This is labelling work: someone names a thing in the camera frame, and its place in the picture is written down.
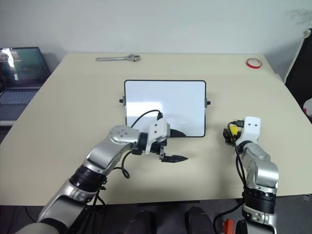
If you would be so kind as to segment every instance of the table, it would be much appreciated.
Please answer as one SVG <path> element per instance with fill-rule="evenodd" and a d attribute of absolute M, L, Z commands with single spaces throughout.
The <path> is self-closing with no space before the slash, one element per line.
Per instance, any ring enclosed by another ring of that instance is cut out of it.
<path fill-rule="evenodd" d="M 259 145 L 280 172 L 277 195 L 312 192 L 312 126 L 262 55 L 140 54 L 140 62 L 95 62 L 104 53 L 69 53 L 0 145 L 0 203 L 44 205 L 103 140 L 124 124 L 126 79 L 203 79 L 207 129 L 203 138 L 168 140 L 167 153 L 189 159 L 162 163 L 130 156 L 111 172 L 101 196 L 108 204 L 241 197 L 234 150 L 222 131 L 234 119 L 262 119 Z M 246 66 L 260 59 L 260 69 Z"/>

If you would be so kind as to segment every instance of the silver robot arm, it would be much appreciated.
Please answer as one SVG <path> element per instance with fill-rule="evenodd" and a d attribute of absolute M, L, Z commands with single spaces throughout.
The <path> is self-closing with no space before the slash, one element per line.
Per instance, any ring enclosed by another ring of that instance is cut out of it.
<path fill-rule="evenodd" d="M 257 144 L 261 120 L 246 117 L 244 121 L 234 121 L 233 124 L 242 128 L 241 133 L 236 135 L 235 144 L 247 174 L 242 208 L 245 220 L 237 223 L 236 234 L 276 234 L 277 214 L 274 207 L 278 168 Z"/>
<path fill-rule="evenodd" d="M 105 140 L 88 154 L 75 174 L 59 189 L 41 211 L 38 223 L 27 225 L 18 234 L 65 233 L 96 195 L 107 175 L 113 170 L 122 154 L 157 153 L 162 161 L 186 160 L 182 156 L 165 156 L 163 147 L 170 136 L 170 125 L 163 118 L 153 123 L 148 133 L 125 125 L 112 128 Z"/>

